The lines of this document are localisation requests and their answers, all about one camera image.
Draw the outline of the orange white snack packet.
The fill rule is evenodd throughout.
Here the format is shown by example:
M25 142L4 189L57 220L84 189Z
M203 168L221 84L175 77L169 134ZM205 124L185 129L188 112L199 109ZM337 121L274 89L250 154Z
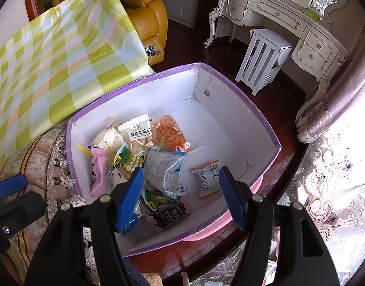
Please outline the orange white snack packet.
M219 185L219 170L220 160L217 159L208 163L204 167L191 169L191 173L196 177L200 184L199 199L206 198L218 191L221 187Z

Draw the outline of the green checkered tablecloth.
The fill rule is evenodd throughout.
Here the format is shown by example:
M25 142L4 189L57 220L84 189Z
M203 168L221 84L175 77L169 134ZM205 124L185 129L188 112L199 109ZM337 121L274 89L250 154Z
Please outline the green checkered tablecloth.
M0 166L90 102L152 74L120 0L66 0L0 48Z

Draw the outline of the green white snack packet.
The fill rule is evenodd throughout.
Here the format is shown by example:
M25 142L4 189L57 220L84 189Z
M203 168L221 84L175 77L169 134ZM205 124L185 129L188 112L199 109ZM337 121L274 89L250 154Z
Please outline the green white snack packet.
M112 170L105 171L105 178L107 184L107 193L111 193L116 185L126 183L129 180L130 175L125 172L123 168L114 168Z

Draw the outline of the purple white storage box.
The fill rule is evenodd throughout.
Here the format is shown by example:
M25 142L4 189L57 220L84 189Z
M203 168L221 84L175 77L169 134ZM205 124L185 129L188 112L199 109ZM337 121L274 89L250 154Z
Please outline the purple white storage box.
M178 66L142 77L102 96L77 112L67 123L67 162L77 192L92 203L91 160L82 152L109 118L123 123L148 114L170 114L191 150L182 164L179 182L186 185L185 201L192 213L164 230L140 220L116 239L125 257L150 252L179 241L200 240L225 225L228 206L221 192L200 199L192 174L219 160L233 177L257 190L258 179L281 150L272 127L252 101L227 77L204 63Z

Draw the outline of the green yellow pea packet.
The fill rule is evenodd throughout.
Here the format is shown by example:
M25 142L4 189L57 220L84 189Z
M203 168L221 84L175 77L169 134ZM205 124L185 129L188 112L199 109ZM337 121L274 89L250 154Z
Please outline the green yellow pea packet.
M136 168L143 168L144 158L135 156L128 148L127 143L124 143L114 156L113 166L116 169L123 169L127 174L131 175Z

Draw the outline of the blue cartoon snack bag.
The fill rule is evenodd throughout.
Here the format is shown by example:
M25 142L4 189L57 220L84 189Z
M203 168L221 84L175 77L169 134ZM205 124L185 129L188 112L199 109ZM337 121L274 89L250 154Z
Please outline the blue cartoon snack bag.
M136 203L136 205L135 205L135 207L134 207L133 214L130 217L128 224L122 228L122 230L120 231L120 233L123 236L125 236L130 231L132 231L132 229L139 222L139 219L141 217L142 217L142 211L140 209L140 201L138 200L137 203Z

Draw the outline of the sliced bread bag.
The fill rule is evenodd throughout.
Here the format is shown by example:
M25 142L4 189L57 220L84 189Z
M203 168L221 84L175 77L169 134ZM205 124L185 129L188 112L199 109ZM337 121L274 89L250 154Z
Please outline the sliced bread bag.
M166 114L151 122L156 146L168 152L188 152L190 143L173 116Z

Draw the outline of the black pink snack packet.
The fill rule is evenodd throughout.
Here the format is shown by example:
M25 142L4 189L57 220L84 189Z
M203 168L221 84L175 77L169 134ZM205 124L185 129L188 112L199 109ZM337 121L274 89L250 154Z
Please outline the black pink snack packet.
M166 208L162 212L146 217L145 220L152 226L155 232L160 233L168 227L179 223L193 212L194 210L192 207L181 199L179 202Z

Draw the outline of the small blue white candy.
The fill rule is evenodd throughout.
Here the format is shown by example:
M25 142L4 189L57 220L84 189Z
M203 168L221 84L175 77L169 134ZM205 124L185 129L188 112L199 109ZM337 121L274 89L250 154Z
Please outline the small blue white candy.
M176 195L179 196L186 196L188 194L188 188L186 185L177 185Z

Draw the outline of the clear blue-edged snack bag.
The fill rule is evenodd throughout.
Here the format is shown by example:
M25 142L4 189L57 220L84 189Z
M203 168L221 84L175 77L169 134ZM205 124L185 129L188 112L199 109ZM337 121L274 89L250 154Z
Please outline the clear blue-edged snack bag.
M177 185L184 185L179 183L179 174L185 158L185 152L167 152L152 148L144 163L144 177L154 188L177 199Z

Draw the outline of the large white bun bag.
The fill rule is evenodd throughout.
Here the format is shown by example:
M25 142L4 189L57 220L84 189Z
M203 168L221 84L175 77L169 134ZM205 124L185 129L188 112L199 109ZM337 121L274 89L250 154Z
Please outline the large white bun bag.
M113 161L116 151L124 144L123 135L118 130L118 124L112 117L107 119L107 126L101 130L89 145L81 143L77 147L88 157L92 156L91 148L99 148L107 152L107 160Z

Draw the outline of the striped sofa cushion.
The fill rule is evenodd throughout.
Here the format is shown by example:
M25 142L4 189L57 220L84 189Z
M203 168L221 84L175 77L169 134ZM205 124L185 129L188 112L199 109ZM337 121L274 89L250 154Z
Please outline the striped sofa cushion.
M0 181L23 174L26 189L0 200L0 207L34 191L45 201L45 214L9 238L10 248L0 257L10 275L23 285L36 248L51 219L64 203L85 205L75 189L66 159L65 128L54 128L22 146L0 167Z

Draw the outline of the ornate white dressing table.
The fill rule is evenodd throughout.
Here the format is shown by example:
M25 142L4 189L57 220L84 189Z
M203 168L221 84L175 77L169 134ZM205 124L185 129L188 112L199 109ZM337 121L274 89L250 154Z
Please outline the ornate white dressing table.
M235 37L238 27L268 24L277 28L282 36L295 41L292 61L318 82L318 90L301 106L296 122L325 97L333 77L350 57L349 51L324 23L309 18L290 0L219 0L209 14L210 36L204 42L206 48L215 39L219 17L225 17L233 24L229 41Z

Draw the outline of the green yellow snack packet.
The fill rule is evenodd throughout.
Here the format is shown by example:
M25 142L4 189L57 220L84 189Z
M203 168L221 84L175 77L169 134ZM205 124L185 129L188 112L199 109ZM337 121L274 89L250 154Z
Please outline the green yellow snack packet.
M142 197L145 204L153 212L159 212L159 207L162 205L169 205L175 202L173 198L163 195L161 192L153 192L150 190L143 190Z

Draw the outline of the white nut cake packet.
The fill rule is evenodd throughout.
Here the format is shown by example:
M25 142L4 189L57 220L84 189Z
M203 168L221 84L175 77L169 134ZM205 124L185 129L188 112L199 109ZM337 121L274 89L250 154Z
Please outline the white nut cake packet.
M153 146L151 123L148 114L134 117L118 126L134 155L141 155Z

